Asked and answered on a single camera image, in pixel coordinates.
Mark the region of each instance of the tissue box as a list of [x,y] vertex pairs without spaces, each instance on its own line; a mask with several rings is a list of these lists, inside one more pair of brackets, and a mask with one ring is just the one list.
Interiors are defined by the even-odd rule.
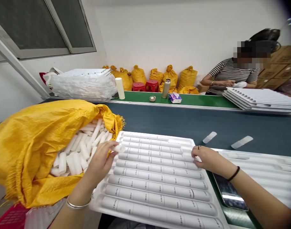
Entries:
[[172,103],[181,103],[181,97],[178,96],[178,98],[174,94],[169,94],[169,99]]

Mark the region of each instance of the silver thermos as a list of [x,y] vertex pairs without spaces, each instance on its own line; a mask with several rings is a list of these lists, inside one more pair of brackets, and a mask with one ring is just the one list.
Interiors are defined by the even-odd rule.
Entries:
[[164,89],[162,90],[162,98],[167,98],[168,93],[169,93],[169,89],[170,89],[170,84],[171,84],[171,80],[170,79],[166,79],[165,84],[164,84]]

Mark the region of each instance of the glass pane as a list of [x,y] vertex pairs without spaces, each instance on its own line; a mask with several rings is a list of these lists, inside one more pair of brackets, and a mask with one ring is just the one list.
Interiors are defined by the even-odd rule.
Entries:
[[93,47],[79,0],[51,1],[72,47]]
[[20,49],[66,48],[44,0],[0,0],[0,25]]

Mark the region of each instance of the window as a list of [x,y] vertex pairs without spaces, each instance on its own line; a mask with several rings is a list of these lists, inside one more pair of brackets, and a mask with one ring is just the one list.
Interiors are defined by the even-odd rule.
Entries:
[[81,0],[0,0],[0,39],[20,59],[96,51]]

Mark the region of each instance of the white plastic bag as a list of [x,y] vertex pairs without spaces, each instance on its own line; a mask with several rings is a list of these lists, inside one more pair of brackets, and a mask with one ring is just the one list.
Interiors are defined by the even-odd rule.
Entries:
[[115,77],[109,69],[74,69],[59,75],[48,73],[44,78],[52,92],[63,99],[104,103],[117,93]]

